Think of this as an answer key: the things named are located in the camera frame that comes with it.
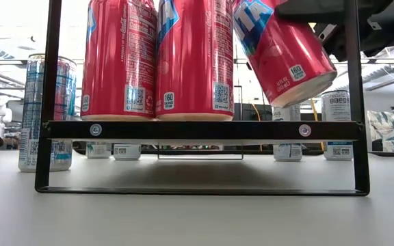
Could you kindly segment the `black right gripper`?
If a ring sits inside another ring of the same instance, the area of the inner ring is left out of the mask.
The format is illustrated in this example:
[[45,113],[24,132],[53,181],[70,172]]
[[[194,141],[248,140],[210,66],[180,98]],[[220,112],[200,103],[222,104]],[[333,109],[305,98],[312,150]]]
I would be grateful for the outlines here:
[[[288,0],[275,8],[278,17],[298,23],[317,23],[315,35],[328,55],[345,61],[345,18],[343,0]],[[367,19],[369,27],[360,36],[361,51],[368,57],[394,46],[394,1],[383,11]]]

